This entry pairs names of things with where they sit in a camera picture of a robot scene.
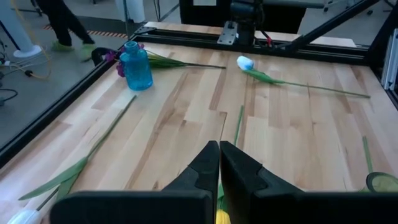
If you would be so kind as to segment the person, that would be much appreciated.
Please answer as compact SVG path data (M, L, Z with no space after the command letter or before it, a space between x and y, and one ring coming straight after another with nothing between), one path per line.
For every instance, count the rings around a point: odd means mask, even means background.
M56 52L71 52L72 31L81 41L82 47L79 53L82 62L91 59L91 53L96 48L94 40L87 33L78 18L71 12L64 0L35 0L41 11L47 15L50 25L55 32L57 40L52 44L52 50Z

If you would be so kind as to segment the white artificial tulip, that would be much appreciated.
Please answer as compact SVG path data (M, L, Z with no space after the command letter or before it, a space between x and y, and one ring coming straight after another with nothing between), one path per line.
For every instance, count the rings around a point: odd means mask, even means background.
M55 188L55 190L35 209L35 210L21 210L17 212L12 218L7 222L7 224L40 224L40 210L47 204L47 202L55 195L58 194L56 199L60 200L64 198L64 196L68 195L80 173L83 171L87 163L92 158L93 154L103 145L105 140L111 134L113 129L119 123L120 119L124 116L126 111L131 106L132 102L136 99L136 95L134 95L131 100L127 103L125 108L115 117L112 123L108 126L107 130L103 133L103 135L94 143L93 147L90 149L89 153L82 157L78 162L69 168L65 169L63 172L59 173L56 177L51 179L50 181L42 184L36 189L32 190L29 193L26 193L19 200L27 200L39 195L42 195L49 190Z

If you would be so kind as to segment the white tulip blue-tinted petals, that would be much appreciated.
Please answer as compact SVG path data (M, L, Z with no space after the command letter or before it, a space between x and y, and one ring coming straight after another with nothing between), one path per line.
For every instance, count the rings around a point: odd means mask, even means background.
M313 86L313 85L308 85L308 84L304 85L304 84L300 84L300 83L285 82L283 80L278 80L278 79L272 78L269 75L265 74L264 72L260 72L260 71L256 70L254 68L254 61L245 56L239 56L236 60L236 63L237 63L237 66L247 75L253 77L256 80L259 80L261 82L268 83L271 85L301 86L301 87L306 87L306 88L315 88L315 89L320 89L320 90L333 91L333 92L337 92L337 93L353 95L353 96L358 96L358 97L363 97L363 98L370 98L369 95L364 95L364 94L360 94L360 93L336 90L336 89L326 88L326 87L322 87L322 86Z

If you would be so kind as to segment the purple artificial flower bunch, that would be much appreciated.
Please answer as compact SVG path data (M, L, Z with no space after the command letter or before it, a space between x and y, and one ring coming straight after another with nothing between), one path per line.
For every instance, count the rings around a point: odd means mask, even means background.
M126 48L122 47L120 50L106 49L102 54L107 62L115 61L118 63L116 69L120 77L125 77L123 72L123 66L121 60L119 59L122 53L126 52ZM177 68L177 67L205 67L205 68L220 68L225 69L226 67L218 65L204 65L199 63L188 63L175 60L172 58L164 57L149 50L146 50L148 54L149 64L151 68Z

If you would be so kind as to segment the black aluminium table frame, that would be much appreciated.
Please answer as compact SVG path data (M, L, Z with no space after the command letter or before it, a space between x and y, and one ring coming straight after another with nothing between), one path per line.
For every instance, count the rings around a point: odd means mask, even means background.
M224 50L244 52L258 55L297 58L321 62L346 63L350 65L365 65L375 70L382 66L387 41L393 34L393 28L382 28L368 48L338 47L332 45L311 44L315 38L313 32L299 37L292 42L277 40L282 45L277 49L265 49L257 45L252 47L243 45L218 44L217 34L204 34L176 30L163 30L154 27L141 27L131 37L131 40L154 44L181 45L200 49ZM0 147L0 169L4 167L17 153L19 153L33 138L45 129L58 115L65 111L80 95L96 82L109 68L112 62L105 62L100 58L95 60L95 68L82 80L73 85L64 95L47 108L38 118L34 119L26 128L12 140Z

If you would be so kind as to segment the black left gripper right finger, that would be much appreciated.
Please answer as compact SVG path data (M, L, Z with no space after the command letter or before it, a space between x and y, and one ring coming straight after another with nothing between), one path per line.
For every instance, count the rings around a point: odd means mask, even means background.
M231 217L243 224L398 224L398 192L308 192L228 141L221 175Z

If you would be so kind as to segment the blue glass vase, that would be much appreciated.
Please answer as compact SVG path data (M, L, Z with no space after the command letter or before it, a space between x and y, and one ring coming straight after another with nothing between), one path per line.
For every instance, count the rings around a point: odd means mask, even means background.
M153 84L152 72L147 52L135 41L124 44L124 52L119 56L127 85L134 91L142 91Z

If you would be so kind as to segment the silver aluminium extrusions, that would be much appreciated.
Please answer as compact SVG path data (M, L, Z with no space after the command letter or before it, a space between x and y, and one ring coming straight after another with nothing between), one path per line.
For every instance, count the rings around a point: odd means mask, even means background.
M381 85L385 90L394 90L398 75L398 28L394 29L389 38L381 77Z

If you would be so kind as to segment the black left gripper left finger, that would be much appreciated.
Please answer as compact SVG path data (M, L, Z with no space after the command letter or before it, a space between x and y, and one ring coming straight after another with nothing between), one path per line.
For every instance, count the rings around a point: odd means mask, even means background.
M50 224L214 224L220 150L209 141L160 191L81 191L50 210Z

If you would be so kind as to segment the black floor mat striped edge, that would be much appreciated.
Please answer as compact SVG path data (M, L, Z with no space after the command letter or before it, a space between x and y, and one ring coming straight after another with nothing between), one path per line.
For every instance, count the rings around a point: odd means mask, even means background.
M128 22L127 24L117 19L103 19L98 17L77 17L89 35L100 35L106 37L128 38L128 34L132 35L141 23Z

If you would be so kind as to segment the black diagonal frame brace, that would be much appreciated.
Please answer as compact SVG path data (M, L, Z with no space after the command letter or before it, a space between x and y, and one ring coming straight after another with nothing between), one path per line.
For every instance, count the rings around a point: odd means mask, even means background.
M299 48L311 43L313 40L333 30L334 28L338 27L342 23L353 18L360 12L363 12L365 9L373 6L379 1L380 0L362 0L361 2L356 3L354 6L351 6L350 8L339 13L335 17L332 17L329 21L326 21L324 24L320 25L316 29L310 31L305 35L301 35L300 37L293 40L291 43L285 45L284 49L291 52L297 51Z

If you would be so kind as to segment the black work desk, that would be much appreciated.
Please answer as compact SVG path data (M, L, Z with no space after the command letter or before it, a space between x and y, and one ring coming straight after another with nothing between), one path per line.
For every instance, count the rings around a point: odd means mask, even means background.
M231 0L216 0L215 6L194 6L193 0L179 0L182 24L223 27L230 20ZM296 34L305 15L306 8L295 6L264 5L265 31Z

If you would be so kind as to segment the green glass vase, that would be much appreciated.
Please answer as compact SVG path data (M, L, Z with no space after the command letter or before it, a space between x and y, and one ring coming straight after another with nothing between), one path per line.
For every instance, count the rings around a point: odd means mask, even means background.
M372 172L366 177L370 192L398 192L398 178L384 172Z

